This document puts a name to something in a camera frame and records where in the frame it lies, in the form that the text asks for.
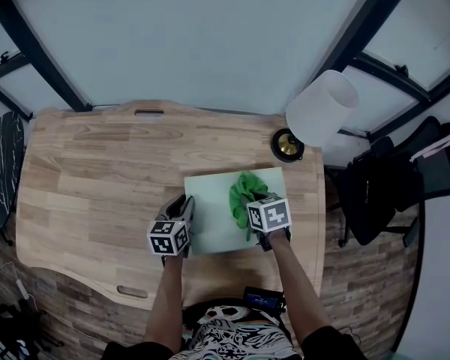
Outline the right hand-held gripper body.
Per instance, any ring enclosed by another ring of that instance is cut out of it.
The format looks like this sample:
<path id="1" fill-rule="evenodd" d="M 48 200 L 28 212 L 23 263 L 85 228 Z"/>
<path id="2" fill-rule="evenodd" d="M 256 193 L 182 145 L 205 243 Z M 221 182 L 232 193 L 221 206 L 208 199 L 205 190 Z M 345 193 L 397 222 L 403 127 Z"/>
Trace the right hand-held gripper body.
<path id="1" fill-rule="evenodd" d="M 246 204 L 247 231 L 254 234 L 258 245 L 266 252 L 272 249 L 269 234 L 284 230 L 290 242 L 292 224 L 288 200 L 280 196 L 268 196 Z"/>

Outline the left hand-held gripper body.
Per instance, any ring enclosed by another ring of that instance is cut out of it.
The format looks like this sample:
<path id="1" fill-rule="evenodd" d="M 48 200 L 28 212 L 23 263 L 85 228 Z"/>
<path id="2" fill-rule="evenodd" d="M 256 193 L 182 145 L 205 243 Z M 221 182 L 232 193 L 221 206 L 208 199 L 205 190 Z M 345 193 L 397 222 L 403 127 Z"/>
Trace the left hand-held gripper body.
<path id="1" fill-rule="evenodd" d="M 183 220 L 153 220 L 147 230 L 147 239 L 154 255 L 162 264 L 168 257 L 188 258 L 191 247 L 190 223 Z"/>

